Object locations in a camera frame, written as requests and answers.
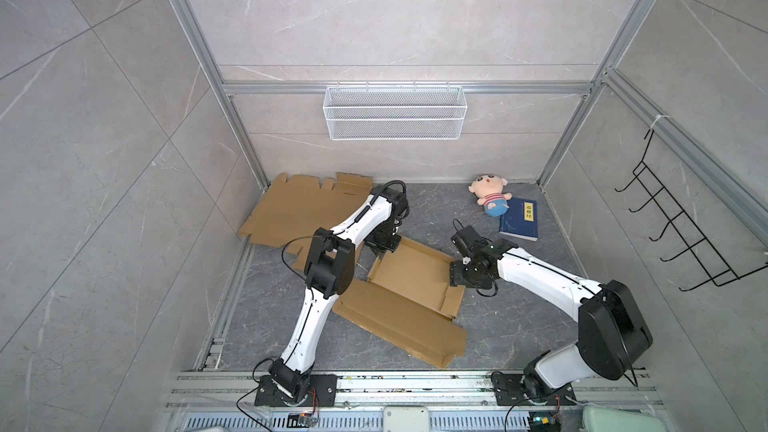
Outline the brown cardboard box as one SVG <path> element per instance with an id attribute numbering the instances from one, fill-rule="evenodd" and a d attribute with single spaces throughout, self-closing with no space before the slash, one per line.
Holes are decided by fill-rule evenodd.
<path id="1" fill-rule="evenodd" d="M 353 279 L 333 306 L 339 316 L 440 369 L 466 351 L 455 323 L 465 288 L 450 283 L 453 259 L 409 238 Z"/>

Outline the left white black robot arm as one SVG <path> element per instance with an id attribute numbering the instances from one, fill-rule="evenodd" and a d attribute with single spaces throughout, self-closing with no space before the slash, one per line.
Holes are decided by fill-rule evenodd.
<path id="1" fill-rule="evenodd" d="M 351 285 L 358 249 L 368 246 L 381 255 L 399 246 L 398 228 L 409 215 L 406 191 L 401 180 L 377 185 L 346 220 L 309 237 L 301 312 L 288 344 L 269 367 L 287 402 L 298 404 L 309 392 L 320 336 L 333 305 Z"/>

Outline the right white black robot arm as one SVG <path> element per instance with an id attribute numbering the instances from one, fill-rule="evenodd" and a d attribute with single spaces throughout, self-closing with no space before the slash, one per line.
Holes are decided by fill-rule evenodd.
<path id="1" fill-rule="evenodd" d="M 557 390 L 592 376 L 616 381 L 653 344 L 651 331 L 629 288 L 583 278 L 551 265 L 506 239 L 492 241 L 473 227 L 457 230 L 451 242 L 461 258 L 450 265 L 450 285 L 483 296 L 500 281 L 534 293 L 578 325 L 577 340 L 547 351 L 524 369 L 524 397 L 541 403 Z"/>

